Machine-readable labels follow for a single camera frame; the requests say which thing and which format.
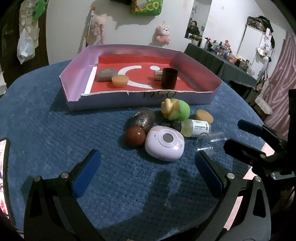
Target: phone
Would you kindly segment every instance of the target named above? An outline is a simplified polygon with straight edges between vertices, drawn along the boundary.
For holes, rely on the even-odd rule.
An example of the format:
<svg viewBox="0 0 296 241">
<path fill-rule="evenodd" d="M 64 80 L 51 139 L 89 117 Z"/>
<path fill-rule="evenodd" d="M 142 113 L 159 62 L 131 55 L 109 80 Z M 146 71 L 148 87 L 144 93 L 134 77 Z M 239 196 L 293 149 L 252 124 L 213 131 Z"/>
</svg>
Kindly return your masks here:
<svg viewBox="0 0 296 241">
<path fill-rule="evenodd" d="M 0 209 L 10 220 L 11 224 L 15 225 L 15 219 L 12 213 L 11 204 L 8 192 L 7 168 L 8 155 L 10 149 L 10 141 L 8 138 L 0 139 Z"/>
</svg>

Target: dark door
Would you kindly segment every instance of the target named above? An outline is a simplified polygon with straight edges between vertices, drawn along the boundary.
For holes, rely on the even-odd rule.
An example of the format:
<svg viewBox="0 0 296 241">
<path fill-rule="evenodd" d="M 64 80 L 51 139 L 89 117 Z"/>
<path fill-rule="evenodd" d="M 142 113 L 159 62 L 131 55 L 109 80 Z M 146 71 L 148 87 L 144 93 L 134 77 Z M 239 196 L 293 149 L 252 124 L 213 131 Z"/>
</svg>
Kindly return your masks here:
<svg viewBox="0 0 296 241">
<path fill-rule="evenodd" d="M 35 57 L 20 64 L 17 58 L 17 43 L 20 37 L 19 11 L 20 4 L 10 9 L 9 17 L 1 26 L 0 64 L 7 87 L 23 74 L 49 64 L 46 49 L 46 11 L 38 19 L 39 45 L 35 49 Z"/>
</svg>

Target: orange cup-shaped object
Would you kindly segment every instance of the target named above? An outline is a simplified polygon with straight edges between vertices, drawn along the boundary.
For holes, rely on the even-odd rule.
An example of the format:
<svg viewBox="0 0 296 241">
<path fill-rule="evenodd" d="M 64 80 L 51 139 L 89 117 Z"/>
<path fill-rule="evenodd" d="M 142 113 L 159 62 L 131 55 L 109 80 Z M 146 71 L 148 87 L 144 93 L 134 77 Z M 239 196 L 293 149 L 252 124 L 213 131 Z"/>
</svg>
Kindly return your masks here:
<svg viewBox="0 0 296 241">
<path fill-rule="evenodd" d="M 127 85 L 129 77 L 126 75 L 114 75 L 112 77 L 112 83 L 116 88 L 123 88 Z"/>
</svg>

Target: dark green tablecloth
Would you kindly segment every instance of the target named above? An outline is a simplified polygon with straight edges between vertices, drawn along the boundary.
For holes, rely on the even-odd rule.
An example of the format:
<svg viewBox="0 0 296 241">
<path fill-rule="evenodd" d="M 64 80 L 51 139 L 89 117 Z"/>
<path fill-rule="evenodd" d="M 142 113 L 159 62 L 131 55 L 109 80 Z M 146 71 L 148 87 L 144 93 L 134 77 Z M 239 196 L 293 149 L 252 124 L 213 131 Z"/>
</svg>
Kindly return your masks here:
<svg viewBox="0 0 296 241">
<path fill-rule="evenodd" d="M 253 89 L 256 88 L 257 80 L 254 77 L 214 53 L 193 44 L 188 44 L 184 53 L 200 62 L 224 81 L 233 81 Z"/>
</svg>

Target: woman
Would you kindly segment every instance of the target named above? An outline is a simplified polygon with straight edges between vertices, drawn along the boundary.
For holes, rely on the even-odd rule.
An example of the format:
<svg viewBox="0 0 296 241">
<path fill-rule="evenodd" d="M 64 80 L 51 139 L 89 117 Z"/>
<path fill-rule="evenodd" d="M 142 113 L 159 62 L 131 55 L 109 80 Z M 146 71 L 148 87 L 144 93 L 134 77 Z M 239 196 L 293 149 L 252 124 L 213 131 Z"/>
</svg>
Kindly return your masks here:
<svg viewBox="0 0 296 241">
<path fill-rule="evenodd" d="M 185 38 L 188 38 L 189 34 L 199 35 L 200 31 L 198 30 L 197 22 L 192 21 L 191 25 L 187 28 Z"/>
</svg>

